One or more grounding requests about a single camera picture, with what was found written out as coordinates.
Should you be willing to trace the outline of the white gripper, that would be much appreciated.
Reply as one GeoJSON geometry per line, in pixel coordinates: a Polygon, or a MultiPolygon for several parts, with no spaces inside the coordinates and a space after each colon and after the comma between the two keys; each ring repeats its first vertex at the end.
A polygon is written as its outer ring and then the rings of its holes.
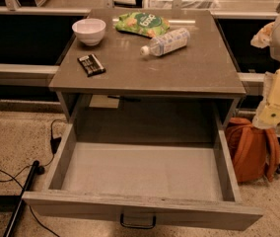
{"type": "Polygon", "coordinates": [[[264,100],[255,111],[252,124],[256,128],[275,128],[280,123],[280,68],[264,77],[264,100]]]}

